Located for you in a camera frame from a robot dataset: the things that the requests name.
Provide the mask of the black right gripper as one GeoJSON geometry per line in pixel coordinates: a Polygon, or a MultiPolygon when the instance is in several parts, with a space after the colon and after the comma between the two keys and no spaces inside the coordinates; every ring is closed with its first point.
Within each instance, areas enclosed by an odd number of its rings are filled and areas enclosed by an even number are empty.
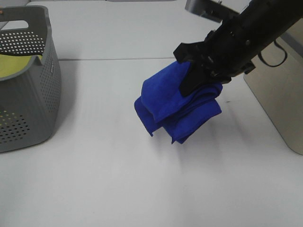
{"type": "Polygon", "coordinates": [[[173,55],[177,62],[190,61],[190,67],[179,85],[182,96],[212,82],[228,83],[232,77],[255,69],[254,25],[226,22],[211,31],[204,41],[180,43],[173,55]]]}

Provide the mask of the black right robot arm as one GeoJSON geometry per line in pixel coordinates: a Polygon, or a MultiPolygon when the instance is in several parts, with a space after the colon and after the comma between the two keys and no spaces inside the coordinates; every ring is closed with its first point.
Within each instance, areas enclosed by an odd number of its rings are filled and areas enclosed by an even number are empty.
{"type": "Polygon", "coordinates": [[[220,1],[188,0],[185,10],[221,25],[204,41],[181,43],[173,52],[177,62],[191,62],[182,80],[182,96],[200,86],[229,83],[241,73],[255,69],[252,59],[303,17],[301,0],[251,0],[238,13],[220,1]]]}

